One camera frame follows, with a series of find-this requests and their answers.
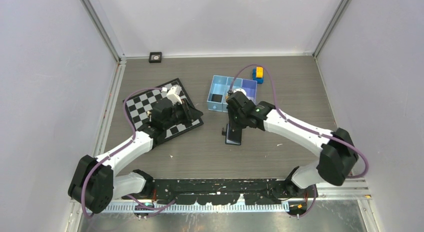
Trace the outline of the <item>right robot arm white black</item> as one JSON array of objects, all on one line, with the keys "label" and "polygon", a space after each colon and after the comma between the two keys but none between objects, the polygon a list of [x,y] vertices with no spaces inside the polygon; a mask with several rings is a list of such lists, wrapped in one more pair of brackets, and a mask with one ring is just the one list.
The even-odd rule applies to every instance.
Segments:
[{"label": "right robot arm white black", "polygon": [[358,161],[349,133],[321,129],[284,113],[275,105],[261,101],[255,104],[243,92],[231,91],[226,100],[229,126],[232,130],[247,127],[285,137],[312,152],[318,159],[295,167],[275,188],[288,197],[300,196],[308,187],[327,182],[341,186]]}]

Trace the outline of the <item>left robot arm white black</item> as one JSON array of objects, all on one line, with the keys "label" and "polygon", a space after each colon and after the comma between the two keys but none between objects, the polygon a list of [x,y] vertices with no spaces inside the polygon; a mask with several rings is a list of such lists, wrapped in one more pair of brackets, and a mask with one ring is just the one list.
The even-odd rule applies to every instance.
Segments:
[{"label": "left robot arm white black", "polygon": [[203,116],[187,99],[158,101],[148,112],[148,120],[132,137],[98,157],[83,156],[76,167],[68,195],[97,214],[116,198],[136,194],[147,199],[153,194],[152,177],[141,170],[120,176],[132,161],[164,143],[167,131],[176,125],[190,125]]}]

